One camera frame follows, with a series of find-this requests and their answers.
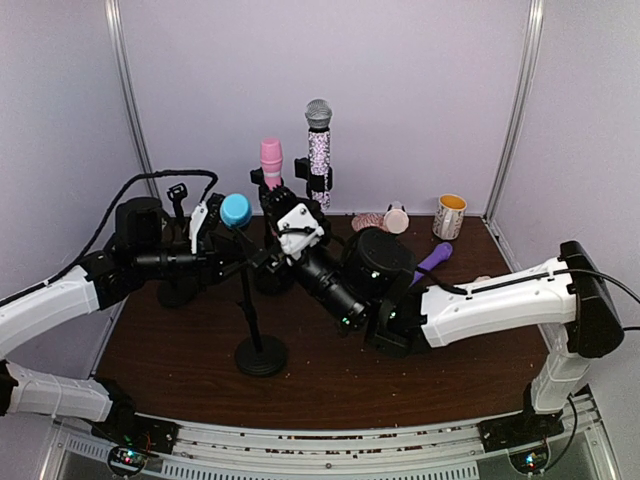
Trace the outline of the blue-head microphone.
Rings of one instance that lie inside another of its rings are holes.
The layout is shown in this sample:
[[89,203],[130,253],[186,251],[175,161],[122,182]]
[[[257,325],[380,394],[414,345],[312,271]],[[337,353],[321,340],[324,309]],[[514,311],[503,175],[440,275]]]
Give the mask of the blue-head microphone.
[[226,196],[220,205],[220,219],[229,229],[248,226],[252,216],[251,203],[240,193]]

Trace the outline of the black blue-mic stand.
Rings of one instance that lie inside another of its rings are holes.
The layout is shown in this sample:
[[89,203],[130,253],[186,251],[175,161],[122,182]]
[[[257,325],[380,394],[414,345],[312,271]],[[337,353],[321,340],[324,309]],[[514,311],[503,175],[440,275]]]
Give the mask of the black blue-mic stand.
[[249,279],[249,266],[251,258],[251,241],[239,228],[232,229],[234,240],[241,247],[246,265],[240,269],[240,279],[243,297],[238,303],[249,329],[249,336],[236,348],[234,360],[238,370],[252,377],[267,378],[280,373],[287,363],[288,350],[286,345],[278,338],[263,336],[258,325],[258,316],[252,301]]

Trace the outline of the purple microphone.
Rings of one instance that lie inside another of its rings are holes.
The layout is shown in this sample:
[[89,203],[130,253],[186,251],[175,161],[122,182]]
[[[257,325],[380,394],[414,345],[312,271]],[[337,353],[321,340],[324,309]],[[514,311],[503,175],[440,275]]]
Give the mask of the purple microphone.
[[415,285],[425,276],[423,271],[431,272],[438,265],[446,262],[452,254],[453,246],[449,242],[442,242],[436,245],[432,252],[418,263],[411,285]]

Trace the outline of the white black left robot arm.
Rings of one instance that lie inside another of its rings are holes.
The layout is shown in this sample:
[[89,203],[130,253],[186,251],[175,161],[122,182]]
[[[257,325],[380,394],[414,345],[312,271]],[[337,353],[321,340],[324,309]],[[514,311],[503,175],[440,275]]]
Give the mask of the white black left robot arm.
[[[159,303],[176,308],[240,268],[242,250],[212,232],[218,224],[249,224],[252,209],[245,196],[213,194],[200,202],[191,214],[188,240],[177,249],[161,244],[162,212],[149,197],[126,202],[108,250],[84,255],[60,278],[2,300],[2,356],[70,320],[120,303],[150,280],[160,283]],[[123,444],[137,442],[144,433],[133,401],[115,382],[46,374],[7,359],[1,361],[1,412],[104,422]]]

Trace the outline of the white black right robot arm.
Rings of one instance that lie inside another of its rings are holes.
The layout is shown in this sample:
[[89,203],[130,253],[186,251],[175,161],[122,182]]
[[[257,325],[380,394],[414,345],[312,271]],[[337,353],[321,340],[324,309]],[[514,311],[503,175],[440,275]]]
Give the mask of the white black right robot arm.
[[555,324],[559,334],[513,419],[519,440],[535,440],[559,414],[592,360],[622,343],[625,331],[609,293],[611,278],[582,245],[530,269],[484,281],[417,286],[415,255],[391,233],[367,227],[329,252],[330,224],[316,201],[285,186],[263,187],[259,201],[274,235],[270,253],[337,322],[364,330],[376,348],[405,355],[419,345],[451,343],[529,325]]

